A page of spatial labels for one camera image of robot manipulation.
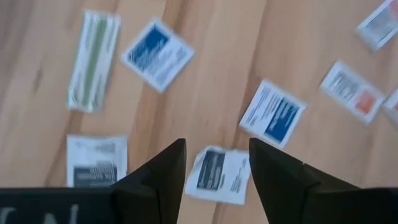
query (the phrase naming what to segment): barcode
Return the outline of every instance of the barcode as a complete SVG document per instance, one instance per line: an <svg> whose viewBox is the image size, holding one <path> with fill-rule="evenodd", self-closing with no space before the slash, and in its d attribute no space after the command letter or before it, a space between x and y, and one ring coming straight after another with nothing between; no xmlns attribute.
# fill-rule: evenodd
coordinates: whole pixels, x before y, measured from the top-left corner
<svg viewBox="0 0 398 224"><path fill-rule="evenodd" d="M221 176L221 181L220 181L220 186L218 187L219 189L222 189L224 186L224 181L225 181L225 174Z"/></svg>
<svg viewBox="0 0 398 224"><path fill-rule="evenodd" d="M387 7L367 24L365 28L376 38L376 42L380 42L396 27L396 23L393 12Z"/></svg>
<svg viewBox="0 0 398 224"><path fill-rule="evenodd" d="M329 90L344 101L349 101L359 90L359 85L345 71L339 71L329 85Z"/></svg>
<svg viewBox="0 0 398 224"><path fill-rule="evenodd" d="M240 175L237 175L229 191L239 193L239 191L241 190L241 185L242 185L242 178Z"/></svg>
<svg viewBox="0 0 398 224"><path fill-rule="evenodd" d="M117 167L112 164L74 167L74 187L107 187L117 181Z"/></svg>

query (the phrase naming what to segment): green stripe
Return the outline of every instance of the green stripe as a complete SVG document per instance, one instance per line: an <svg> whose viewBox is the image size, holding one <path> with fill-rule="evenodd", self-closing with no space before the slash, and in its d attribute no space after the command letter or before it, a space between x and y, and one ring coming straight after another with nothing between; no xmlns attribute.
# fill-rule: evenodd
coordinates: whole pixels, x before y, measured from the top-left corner
<svg viewBox="0 0 398 224"><path fill-rule="evenodd" d="M111 34L109 35L109 39L108 39L108 43L106 44L106 51L109 53L109 48L111 46L111 42L113 40L113 32L114 32L114 28L116 27L116 22L113 21L112 23L112 29L111 29Z"/></svg>
<svg viewBox="0 0 398 224"><path fill-rule="evenodd" d="M98 107L98 100L99 100L98 98L100 97L101 85L102 85L102 74L100 74L98 77L97 89L96 89L94 100L93 100L94 107Z"/></svg>
<svg viewBox="0 0 398 224"><path fill-rule="evenodd" d="M88 100L90 98L91 87L93 86L94 72L98 63L98 57L100 56L100 49L102 41L104 39L104 34L106 30L107 20L101 19L98 22L96 35L93 43L93 48L90 53L90 61L88 64L85 80L85 94L83 97L83 107L87 107Z"/></svg>
<svg viewBox="0 0 398 224"><path fill-rule="evenodd" d="M85 28L85 22L86 22L86 13L84 13L84 15L83 15L83 22L82 22L82 25L81 25L81 29L80 29L80 36L82 36L83 35L83 30L84 30L84 28ZM68 94L71 94L70 92L71 92L71 86L72 86L72 81L73 81L73 75L74 75L74 73L75 73L75 70L77 70L77 68L76 68L76 65L77 65L77 60L79 59L78 58L78 56L79 56L79 50L80 50L80 45L81 45L81 42L83 41L83 39L82 38L80 38L79 39L79 43L78 43L78 46L77 46L77 51L76 51L76 54L75 54L75 63L74 63L74 66L73 66L73 71L72 71L72 78L70 79L70 83L69 83L69 87L68 87Z"/></svg>
<svg viewBox="0 0 398 224"><path fill-rule="evenodd" d="M81 72L78 73L78 80L80 80L81 77ZM79 99L79 82L77 82L77 85L75 85L75 89L73 90L73 102L77 103Z"/></svg>
<svg viewBox="0 0 398 224"><path fill-rule="evenodd" d="M93 31L94 19L90 19L90 23L88 24L87 35L86 35L86 49L90 48L89 43L91 39L91 33Z"/></svg>

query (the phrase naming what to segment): white packet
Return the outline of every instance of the white packet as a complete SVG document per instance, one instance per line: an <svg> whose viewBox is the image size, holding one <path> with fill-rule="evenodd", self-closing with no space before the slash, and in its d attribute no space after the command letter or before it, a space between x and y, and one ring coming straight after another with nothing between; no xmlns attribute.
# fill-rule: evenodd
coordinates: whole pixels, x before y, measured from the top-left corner
<svg viewBox="0 0 398 224"><path fill-rule="evenodd" d="M127 175L127 136L67 136L67 186L107 187Z"/></svg>
<svg viewBox="0 0 398 224"><path fill-rule="evenodd" d="M398 90L388 98L383 106L388 117L390 117L394 125L398 127Z"/></svg>
<svg viewBox="0 0 398 224"><path fill-rule="evenodd" d="M121 60L162 93L195 51L160 19L154 19L122 54Z"/></svg>
<svg viewBox="0 0 398 224"><path fill-rule="evenodd" d="M68 87L68 109L94 113L103 107L120 25L121 18L117 15L85 11L75 67Z"/></svg>
<svg viewBox="0 0 398 224"><path fill-rule="evenodd" d="M248 152L208 146L196 156L185 193L195 198L244 205L249 177Z"/></svg>
<svg viewBox="0 0 398 224"><path fill-rule="evenodd" d="M283 149L306 107L290 93L263 80L239 125Z"/></svg>
<svg viewBox="0 0 398 224"><path fill-rule="evenodd" d="M370 123L385 96L346 64L337 61L320 88L364 123Z"/></svg>
<svg viewBox="0 0 398 224"><path fill-rule="evenodd" d="M382 3L356 29L356 33L372 48L379 50L398 32L398 1Z"/></svg>

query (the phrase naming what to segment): blue and white packet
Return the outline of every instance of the blue and white packet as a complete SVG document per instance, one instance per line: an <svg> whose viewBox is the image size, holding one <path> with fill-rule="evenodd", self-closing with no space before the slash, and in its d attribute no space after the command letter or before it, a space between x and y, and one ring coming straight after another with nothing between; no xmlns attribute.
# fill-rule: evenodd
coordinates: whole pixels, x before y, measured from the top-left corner
<svg viewBox="0 0 398 224"><path fill-rule="evenodd" d="M194 53L160 19L154 19L122 54L121 60L151 87L162 93Z"/></svg>
<svg viewBox="0 0 398 224"><path fill-rule="evenodd" d="M203 200L244 205L249 178L248 151L208 146L195 158L185 193Z"/></svg>
<svg viewBox="0 0 398 224"><path fill-rule="evenodd" d="M263 80L239 125L283 149L306 107L304 102Z"/></svg>

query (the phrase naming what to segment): black label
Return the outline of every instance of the black label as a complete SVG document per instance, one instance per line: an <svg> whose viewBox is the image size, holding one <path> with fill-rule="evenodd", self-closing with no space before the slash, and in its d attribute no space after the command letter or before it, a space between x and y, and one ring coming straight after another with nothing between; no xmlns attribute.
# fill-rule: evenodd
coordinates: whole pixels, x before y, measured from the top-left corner
<svg viewBox="0 0 398 224"><path fill-rule="evenodd" d="M207 151L198 179L198 189L218 190L223 173L225 153Z"/></svg>
<svg viewBox="0 0 398 224"><path fill-rule="evenodd" d="M1 189L0 224L116 223L113 189Z"/></svg>

